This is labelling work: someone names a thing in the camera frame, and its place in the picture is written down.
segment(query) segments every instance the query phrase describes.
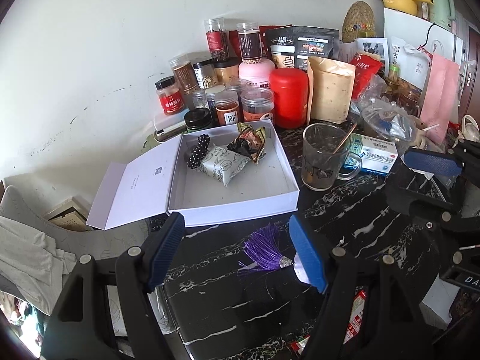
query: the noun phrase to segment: blue gripper pad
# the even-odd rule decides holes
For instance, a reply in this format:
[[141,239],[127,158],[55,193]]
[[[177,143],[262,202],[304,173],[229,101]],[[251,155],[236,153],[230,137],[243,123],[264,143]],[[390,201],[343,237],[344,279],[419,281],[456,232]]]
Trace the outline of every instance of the blue gripper pad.
[[290,217],[289,232],[311,285],[324,294],[328,287],[325,265],[296,215]]
[[459,176],[463,169],[462,163],[451,154],[414,148],[405,152],[403,162],[411,169],[448,177]]
[[184,232],[183,215],[173,212],[165,225],[159,231],[151,233],[143,243],[142,249],[145,250],[143,262],[147,265],[149,273],[147,283],[149,292],[162,285]]

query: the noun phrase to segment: white gift box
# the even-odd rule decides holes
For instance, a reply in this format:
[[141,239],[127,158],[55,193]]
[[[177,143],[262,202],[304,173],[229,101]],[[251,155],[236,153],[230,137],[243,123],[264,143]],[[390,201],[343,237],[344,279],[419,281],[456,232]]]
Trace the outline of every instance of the white gift box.
[[266,156],[250,162],[223,183],[187,168],[184,154],[199,135],[227,145],[239,134],[223,126],[180,135],[129,164],[111,163],[95,196],[87,225],[108,230],[166,212],[180,212],[186,227],[207,226],[284,214],[297,210],[299,187],[280,140],[269,120],[265,126]]

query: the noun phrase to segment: pink jar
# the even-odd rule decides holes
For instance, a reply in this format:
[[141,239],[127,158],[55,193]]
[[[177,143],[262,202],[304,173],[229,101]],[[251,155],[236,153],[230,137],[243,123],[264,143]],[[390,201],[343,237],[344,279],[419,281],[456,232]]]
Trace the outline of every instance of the pink jar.
[[248,81],[248,84],[258,88],[270,87],[270,73],[275,70],[275,64],[269,59],[262,59],[257,64],[246,64],[242,62],[238,66],[238,75],[241,80]]

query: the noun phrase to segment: glass mug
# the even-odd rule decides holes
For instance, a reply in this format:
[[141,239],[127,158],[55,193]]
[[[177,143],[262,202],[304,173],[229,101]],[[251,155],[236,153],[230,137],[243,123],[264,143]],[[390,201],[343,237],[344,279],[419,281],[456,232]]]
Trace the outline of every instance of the glass mug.
[[[352,180],[362,170],[361,157],[349,151],[350,139],[333,154],[346,135],[341,128],[327,123],[311,124],[303,131],[301,179],[308,188],[326,191],[336,179]],[[358,166],[349,173],[339,173],[347,157],[357,161]]]

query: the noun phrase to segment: purple tassel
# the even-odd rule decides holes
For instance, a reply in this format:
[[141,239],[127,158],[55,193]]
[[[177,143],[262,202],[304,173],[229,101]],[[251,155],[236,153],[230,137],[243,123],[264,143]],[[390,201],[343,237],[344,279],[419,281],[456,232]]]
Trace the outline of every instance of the purple tassel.
[[245,254],[258,266],[249,268],[242,262],[238,262],[249,271],[275,271],[291,266],[292,261],[282,256],[278,250],[278,225],[269,223],[251,233],[245,242]]

